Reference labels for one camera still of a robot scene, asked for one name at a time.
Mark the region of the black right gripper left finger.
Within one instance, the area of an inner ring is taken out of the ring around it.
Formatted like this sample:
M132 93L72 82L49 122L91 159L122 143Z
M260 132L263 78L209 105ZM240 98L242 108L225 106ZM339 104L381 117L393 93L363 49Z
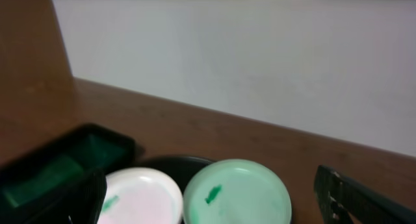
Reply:
M107 191L105 174L93 170L36 203L28 224L95 224Z

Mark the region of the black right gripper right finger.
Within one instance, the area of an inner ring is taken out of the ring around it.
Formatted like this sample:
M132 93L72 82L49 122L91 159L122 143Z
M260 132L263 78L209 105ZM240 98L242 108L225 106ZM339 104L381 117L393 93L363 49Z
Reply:
M317 169L314 193L325 224L415 224L414 211L327 166Z

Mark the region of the white plate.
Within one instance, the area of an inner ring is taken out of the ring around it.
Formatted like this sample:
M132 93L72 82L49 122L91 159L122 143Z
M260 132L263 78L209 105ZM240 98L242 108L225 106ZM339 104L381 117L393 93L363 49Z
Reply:
M183 195L162 171L128 168L106 176L98 224L180 224Z

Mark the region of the mint green plate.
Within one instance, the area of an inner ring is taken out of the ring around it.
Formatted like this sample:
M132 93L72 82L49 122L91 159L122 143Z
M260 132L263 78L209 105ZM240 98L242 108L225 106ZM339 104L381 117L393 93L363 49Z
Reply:
M267 167L242 159L201 169L183 195L185 224L290 224L291 198Z

